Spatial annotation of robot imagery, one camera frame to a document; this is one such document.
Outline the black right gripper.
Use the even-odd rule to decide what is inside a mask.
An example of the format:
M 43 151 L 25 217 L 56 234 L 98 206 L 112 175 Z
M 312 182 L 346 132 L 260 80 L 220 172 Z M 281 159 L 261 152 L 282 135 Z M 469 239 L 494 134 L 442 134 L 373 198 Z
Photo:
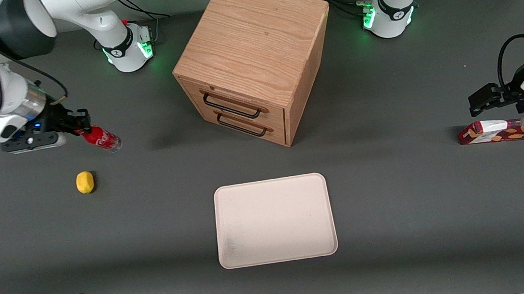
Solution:
M 86 108 L 77 109 L 73 116 L 72 111 L 62 104 L 51 105 L 27 123 L 27 139 L 31 142 L 34 135 L 46 132 L 76 134 L 77 131 L 90 130 L 91 127 L 91 117 Z

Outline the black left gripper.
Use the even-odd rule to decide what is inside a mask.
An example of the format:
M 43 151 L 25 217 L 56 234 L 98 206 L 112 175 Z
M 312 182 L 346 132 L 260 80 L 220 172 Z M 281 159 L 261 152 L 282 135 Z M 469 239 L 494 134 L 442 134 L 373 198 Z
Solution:
M 513 79 L 507 84 L 508 99 L 515 104 L 517 113 L 524 113 L 524 64 L 517 68 Z M 498 84 L 490 84 L 481 87 L 468 97 L 469 111 L 472 118 L 477 117 L 489 108 L 502 108 L 508 101 L 504 97 L 504 90 Z

